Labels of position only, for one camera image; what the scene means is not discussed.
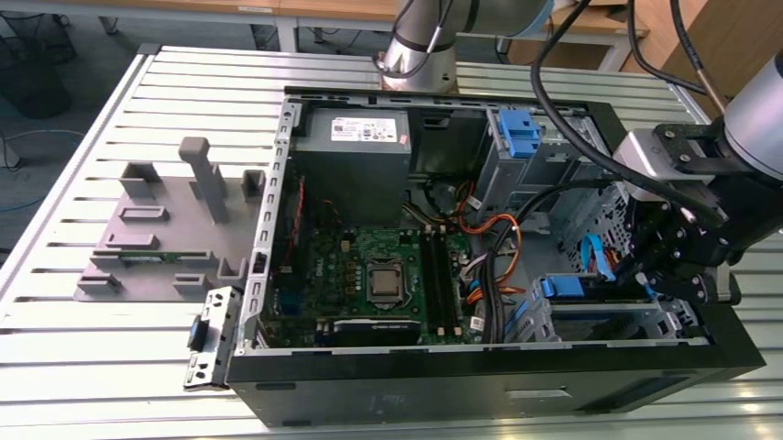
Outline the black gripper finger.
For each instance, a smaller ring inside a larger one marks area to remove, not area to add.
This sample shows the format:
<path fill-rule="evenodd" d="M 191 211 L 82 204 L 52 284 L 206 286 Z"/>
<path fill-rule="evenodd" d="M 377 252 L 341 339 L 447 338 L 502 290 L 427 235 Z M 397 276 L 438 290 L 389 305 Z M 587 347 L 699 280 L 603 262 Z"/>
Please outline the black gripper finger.
<path fill-rule="evenodd" d="M 682 284 L 686 275 L 681 259 L 674 255 L 687 238 L 687 221 L 681 210 L 667 202 L 633 201 L 629 220 L 631 278 L 649 284 Z"/>
<path fill-rule="evenodd" d="M 718 250 L 697 256 L 675 250 L 658 263 L 658 294 L 690 303 L 738 303 L 738 281 Z"/>

